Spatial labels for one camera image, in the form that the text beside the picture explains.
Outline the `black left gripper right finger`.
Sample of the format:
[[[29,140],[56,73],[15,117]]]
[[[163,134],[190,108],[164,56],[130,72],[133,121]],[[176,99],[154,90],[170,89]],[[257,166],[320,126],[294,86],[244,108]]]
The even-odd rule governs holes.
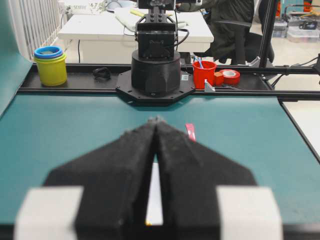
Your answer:
[[[281,240],[277,201],[247,167],[156,125],[163,224],[172,240]]]

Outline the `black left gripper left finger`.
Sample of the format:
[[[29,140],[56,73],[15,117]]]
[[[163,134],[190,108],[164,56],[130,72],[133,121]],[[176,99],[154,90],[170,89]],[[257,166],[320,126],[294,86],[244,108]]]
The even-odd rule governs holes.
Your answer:
[[[145,224],[156,125],[53,168],[18,211],[17,240],[125,240]]]

